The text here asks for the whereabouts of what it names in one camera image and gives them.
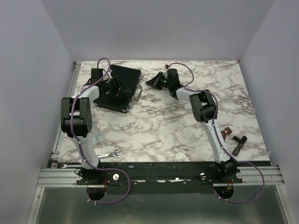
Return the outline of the black poker set case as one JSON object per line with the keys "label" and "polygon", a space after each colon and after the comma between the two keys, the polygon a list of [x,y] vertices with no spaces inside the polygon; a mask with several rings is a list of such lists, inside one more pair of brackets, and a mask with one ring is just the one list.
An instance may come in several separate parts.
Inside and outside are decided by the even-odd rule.
{"label": "black poker set case", "polygon": [[108,79],[97,83],[100,96],[93,102],[97,107],[127,113],[140,83],[141,71],[112,64]]}

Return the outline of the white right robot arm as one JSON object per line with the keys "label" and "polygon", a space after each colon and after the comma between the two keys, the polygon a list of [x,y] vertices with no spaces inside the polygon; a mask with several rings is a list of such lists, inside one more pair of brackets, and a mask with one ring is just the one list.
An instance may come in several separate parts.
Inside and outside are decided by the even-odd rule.
{"label": "white right robot arm", "polygon": [[166,89],[171,97],[190,102],[192,113],[201,127],[204,128],[214,154],[216,163],[215,178],[221,183],[231,179],[237,170],[237,162],[232,158],[225,145],[225,140],[219,129],[218,101],[209,90],[191,90],[184,87],[179,80],[176,69],[159,72],[146,84],[157,90]]}

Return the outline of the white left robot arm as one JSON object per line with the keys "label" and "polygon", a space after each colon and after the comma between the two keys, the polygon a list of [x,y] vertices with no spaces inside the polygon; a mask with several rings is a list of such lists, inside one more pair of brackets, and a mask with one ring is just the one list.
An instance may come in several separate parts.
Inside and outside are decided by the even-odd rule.
{"label": "white left robot arm", "polygon": [[104,176],[99,170],[100,159],[90,134],[93,128],[91,104],[127,113],[140,76],[140,70],[114,64],[108,71],[93,68],[89,84],[78,94],[61,100],[61,130],[77,144],[82,168],[90,169],[87,178],[93,184],[101,183]]}

